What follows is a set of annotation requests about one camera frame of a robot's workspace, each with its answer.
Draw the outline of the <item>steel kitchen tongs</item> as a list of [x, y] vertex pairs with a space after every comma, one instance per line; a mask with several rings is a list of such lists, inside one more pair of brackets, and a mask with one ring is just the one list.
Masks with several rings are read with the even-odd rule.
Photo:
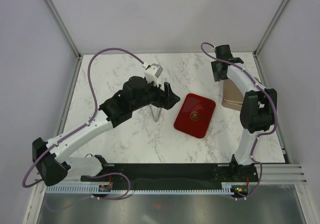
[[[158, 81], [157, 77], [153, 78], [153, 81], [151, 82], [155, 87], [161, 89], [161, 84]], [[152, 115], [153, 121], [157, 123], [161, 117], [162, 109], [164, 108], [164, 104], [161, 103], [158, 106], [154, 106], [152, 104], [149, 105], [150, 113]]]

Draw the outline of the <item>gold chocolate box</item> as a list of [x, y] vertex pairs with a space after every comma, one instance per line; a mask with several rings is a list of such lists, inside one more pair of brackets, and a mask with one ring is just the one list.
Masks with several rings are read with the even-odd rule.
[[241, 111], [243, 100], [244, 95], [235, 83], [230, 79], [224, 80], [222, 84], [222, 106], [231, 110]]

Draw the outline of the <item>gold box lid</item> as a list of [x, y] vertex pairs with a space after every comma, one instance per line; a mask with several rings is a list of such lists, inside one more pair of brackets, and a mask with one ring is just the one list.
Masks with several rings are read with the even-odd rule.
[[242, 103], [244, 96], [235, 83], [227, 79], [223, 81], [222, 99], [226, 102]]

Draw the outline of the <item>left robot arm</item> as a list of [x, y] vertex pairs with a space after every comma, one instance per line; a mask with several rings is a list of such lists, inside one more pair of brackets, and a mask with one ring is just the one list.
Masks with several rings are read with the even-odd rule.
[[111, 98], [102, 103], [84, 123], [47, 141], [37, 138], [32, 143], [32, 160], [45, 185], [50, 187], [66, 177], [88, 176], [105, 181], [110, 170], [100, 156], [71, 157], [95, 137], [108, 132], [132, 117], [145, 106], [170, 110], [180, 101], [168, 82], [164, 88], [133, 76]]

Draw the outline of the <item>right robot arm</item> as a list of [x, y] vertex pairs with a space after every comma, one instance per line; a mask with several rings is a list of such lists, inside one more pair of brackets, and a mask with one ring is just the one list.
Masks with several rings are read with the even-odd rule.
[[214, 81], [231, 80], [243, 95], [239, 115], [243, 133], [232, 158], [237, 164], [228, 169], [229, 177], [238, 182], [247, 175], [244, 166], [256, 163], [254, 149], [259, 138], [276, 131], [277, 91], [260, 84], [245, 69], [244, 61], [239, 57], [233, 57], [228, 44], [215, 47], [214, 52], [214, 61], [211, 62]]

